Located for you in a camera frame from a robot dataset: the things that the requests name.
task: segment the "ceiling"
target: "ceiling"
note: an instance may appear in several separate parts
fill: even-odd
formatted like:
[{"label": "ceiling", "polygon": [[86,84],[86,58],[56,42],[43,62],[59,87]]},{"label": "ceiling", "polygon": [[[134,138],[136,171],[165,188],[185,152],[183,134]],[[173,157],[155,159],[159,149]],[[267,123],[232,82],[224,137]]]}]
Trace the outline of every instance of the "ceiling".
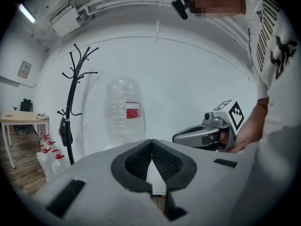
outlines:
[{"label": "ceiling", "polygon": [[[32,36],[32,40],[35,41],[36,44],[45,47],[45,50],[48,51],[61,38],[61,36],[53,29],[51,18],[56,14],[58,10],[61,9],[64,4],[66,4],[67,1],[68,0],[26,0],[24,2],[24,5],[36,17],[35,23],[31,23],[20,11],[17,11],[13,23],[21,27],[23,30],[27,31]],[[155,3],[153,2],[153,0],[146,1],[150,1],[145,2],[146,4]],[[165,0],[165,5],[170,4],[169,1],[171,0]],[[78,12],[84,13],[83,17],[85,20],[88,19],[88,21],[94,19],[97,16],[100,16],[103,12],[100,7],[105,7],[106,3],[108,2],[112,2],[111,4],[114,4],[114,6],[122,6],[125,4],[122,3],[118,5],[118,0],[72,0],[72,3],[76,4]],[[93,15],[89,16],[86,11],[93,13]],[[246,30],[244,21],[239,20],[241,19],[238,18],[238,21],[235,22],[239,24],[238,29],[243,30],[244,32]]]}]

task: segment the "curved white wall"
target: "curved white wall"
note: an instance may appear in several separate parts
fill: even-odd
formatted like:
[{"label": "curved white wall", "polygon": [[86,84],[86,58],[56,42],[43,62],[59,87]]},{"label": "curved white wall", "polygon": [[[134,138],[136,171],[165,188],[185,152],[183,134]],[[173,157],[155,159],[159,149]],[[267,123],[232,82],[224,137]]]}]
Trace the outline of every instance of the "curved white wall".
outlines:
[{"label": "curved white wall", "polygon": [[[160,19],[156,42],[156,20]],[[45,61],[34,89],[35,111],[50,116],[50,132],[63,153],[58,128],[71,80],[69,69],[76,43],[99,50],[90,56],[77,86],[71,118],[75,161],[110,145],[103,114],[106,84],[116,76],[128,76],[141,87],[148,138],[171,141],[177,131],[202,121],[204,112],[221,101],[237,99],[246,115],[256,102],[256,89],[242,63],[246,51],[233,39],[205,21],[184,23],[173,13],[150,8],[118,10],[103,15],[68,35]]]}]

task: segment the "ceiling light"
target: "ceiling light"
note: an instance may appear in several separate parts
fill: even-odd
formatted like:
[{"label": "ceiling light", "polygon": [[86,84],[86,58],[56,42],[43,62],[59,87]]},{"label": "ceiling light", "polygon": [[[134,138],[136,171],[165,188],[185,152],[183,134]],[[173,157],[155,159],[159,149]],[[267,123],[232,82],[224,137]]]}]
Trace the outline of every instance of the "ceiling light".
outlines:
[{"label": "ceiling light", "polygon": [[23,6],[23,4],[19,5],[19,9],[32,23],[34,23],[36,20],[35,17],[31,15],[31,13]]}]

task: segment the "black office chair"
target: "black office chair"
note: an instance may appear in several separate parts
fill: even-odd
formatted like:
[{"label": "black office chair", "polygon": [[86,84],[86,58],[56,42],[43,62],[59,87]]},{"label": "black office chair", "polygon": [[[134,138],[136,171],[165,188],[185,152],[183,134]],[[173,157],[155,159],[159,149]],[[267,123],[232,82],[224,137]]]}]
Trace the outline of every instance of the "black office chair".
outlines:
[{"label": "black office chair", "polygon": [[[20,106],[20,111],[30,111],[31,108],[32,108],[32,103],[31,103],[32,100],[27,100],[27,99],[24,99],[22,102],[21,102],[21,106]],[[26,134],[28,135],[28,131],[31,131],[31,128],[29,126],[26,126],[26,125],[20,125],[20,126],[15,126],[15,130],[16,130],[16,133],[18,134],[19,131],[21,130],[24,130],[26,132]]]}]

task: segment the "wooden floor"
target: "wooden floor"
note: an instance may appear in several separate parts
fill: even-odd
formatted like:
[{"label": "wooden floor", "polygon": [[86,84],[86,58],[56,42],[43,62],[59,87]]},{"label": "wooden floor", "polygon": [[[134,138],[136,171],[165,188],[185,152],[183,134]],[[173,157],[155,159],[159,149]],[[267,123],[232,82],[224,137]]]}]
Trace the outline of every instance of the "wooden floor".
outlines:
[{"label": "wooden floor", "polygon": [[45,174],[37,159],[40,141],[38,135],[31,129],[26,135],[16,135],[14,127],[9,127],[10,138],[13,146],[9,146],[11,157],[16,166],[12,168],[3,141],[2,130],[0,132],[0,161],[12,186],[23,190],[32,196],[45,183]]}]

